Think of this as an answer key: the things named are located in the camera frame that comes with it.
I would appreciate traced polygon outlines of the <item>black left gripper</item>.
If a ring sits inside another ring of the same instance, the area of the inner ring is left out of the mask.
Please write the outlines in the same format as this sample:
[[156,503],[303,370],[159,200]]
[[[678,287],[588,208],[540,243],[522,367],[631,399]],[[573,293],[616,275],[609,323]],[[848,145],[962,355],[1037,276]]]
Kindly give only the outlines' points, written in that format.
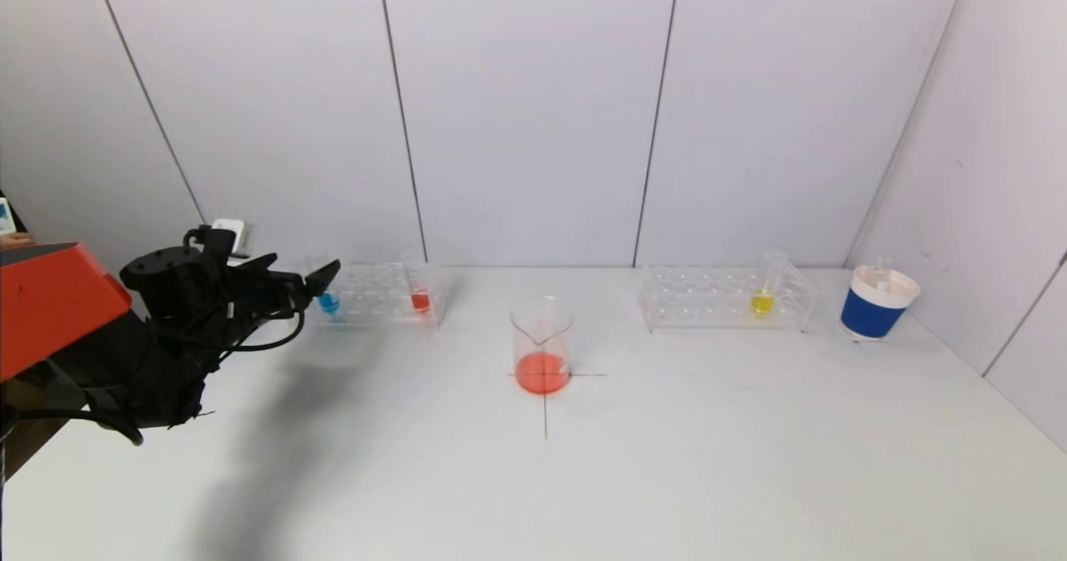
[[245,258],[228,269],[228,295],[235,310],[249,318],[292,318],[305,310],[310,298],[330,291],[343,268],[338,258],[312,263],[303,278],[297,273],[271,271],[277,253]]

